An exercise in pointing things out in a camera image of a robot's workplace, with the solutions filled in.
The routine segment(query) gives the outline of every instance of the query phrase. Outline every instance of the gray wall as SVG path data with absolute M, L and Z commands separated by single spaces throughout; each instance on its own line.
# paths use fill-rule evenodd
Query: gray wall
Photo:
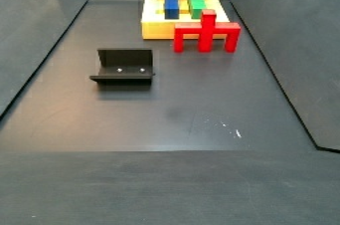
M 87 0 L 0 0 L 0 115 Z
M 319 146 L 340 149 L 340 0 L 231 0 Z

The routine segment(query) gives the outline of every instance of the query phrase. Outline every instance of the gray floor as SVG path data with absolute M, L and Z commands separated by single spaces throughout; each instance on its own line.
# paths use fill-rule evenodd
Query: gray floor
M 187 41 L 179 55 L 142 39 L 142 8 L 90 2 L 2 121 L 0 151 L 314 150 L 244 28 L 235 54 Z M 155 51 L 152 89 L 99 89 L 98 49 L 130 47 Z
M 235 55 L 179 56 L 138 20 L 136 2 L 91 2 L 3 120 L 2 224 L 339 224 L 340 156 L 314 149 L 246 31 Z M 150 92 L 88 80 L 116 46 L 155 49 Z M 200 148 L 230 150 L 82 152 Z

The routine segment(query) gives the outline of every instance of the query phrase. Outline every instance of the toy block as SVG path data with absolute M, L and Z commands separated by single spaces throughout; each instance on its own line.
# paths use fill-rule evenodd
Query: toy block
M 202 10 L 206 8 L 204 0 L 187 0 L 191 19 L 199 19 Z
M 179 18 L 178 0 L 166 0 L 166 19 Z
M 203 9 L 200 23 L 176 23 L 174 35 L 174 51 L 183 52 L 183 36 L 186 34 L 199 34 L 198 50 L 202 53 L 211 51 L 214 34 L 227 34 L 224 50 L 234 53 L 240 33 L 238 23 L 216 23 L 216 14 L 211 9 Z
M 174 39 L 174 28 L 176 23 L 199 23 L 199 19 L 191 19 L 187 0 L 178 0 L 179 18 L 166 19 L 166 0 L 146 0 L 143 12 L 143 38 L 144 39 Z M 206 7 L 216 13 L 216 24 L 228 23 L 219 0 L 204 0 Z M 186 39 L 198 39 L 199 34 L 186 34 Z M 224 39 L 226 34 L 214 34 L 214 39 Z

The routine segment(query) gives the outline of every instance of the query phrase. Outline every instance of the blue block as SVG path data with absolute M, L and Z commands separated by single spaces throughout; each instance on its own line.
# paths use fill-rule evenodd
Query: blue block
M 179 18 L 178 0 L 166 0 L 166 19 Z

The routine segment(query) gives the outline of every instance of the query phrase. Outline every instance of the yellow block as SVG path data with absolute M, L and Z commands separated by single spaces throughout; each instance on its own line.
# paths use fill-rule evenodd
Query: yellow block
M 204 0 L 207 9 L 216 12 L 216 22 L 230 22 L 219 0 Z M 143 36 L 144 39 L 172 39 L 175 23 L 200 22 L 192 20 L 186 0 L 179 0 L 179 19 L 166 19 L 166 0 L 146 0 L 143 13 Z M 196 39 L 198 34 L 184 35 L 186 39 Z M 226 35 L 214 35 L 214 39 L 224 39 Z

